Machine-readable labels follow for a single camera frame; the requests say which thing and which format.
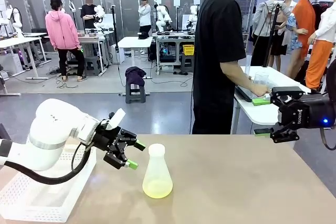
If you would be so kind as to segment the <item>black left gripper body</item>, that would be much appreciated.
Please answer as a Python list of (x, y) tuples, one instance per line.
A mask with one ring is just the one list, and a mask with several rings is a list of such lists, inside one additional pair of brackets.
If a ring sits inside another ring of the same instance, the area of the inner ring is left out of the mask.
[(119, 145), (121, 127), (116, 126), (113, 129), (108, 129), (108, 126), (108, 120), (99, 123), (92, 138), (93, 146), (105, 152), (103, 158), (105, 162), (126, 162), (124, 149)]

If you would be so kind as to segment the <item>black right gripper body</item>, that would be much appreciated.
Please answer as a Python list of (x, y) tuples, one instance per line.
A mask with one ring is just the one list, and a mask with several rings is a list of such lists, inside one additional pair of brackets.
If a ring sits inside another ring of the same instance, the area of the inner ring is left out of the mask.
[(328, 95), (306, 94), (299, 99), (277, 100), (278, 124), (285, 130), (333, 127), (335, 105)]

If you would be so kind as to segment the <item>person's right hand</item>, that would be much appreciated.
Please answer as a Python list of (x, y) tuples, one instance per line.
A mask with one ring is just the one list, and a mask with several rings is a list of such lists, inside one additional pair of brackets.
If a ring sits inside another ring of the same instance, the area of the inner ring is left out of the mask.
[(269, 88), (264, 84), (253, 84), (251, 92), (257, 97), (262, 97), (267, 93), (270, 93)]

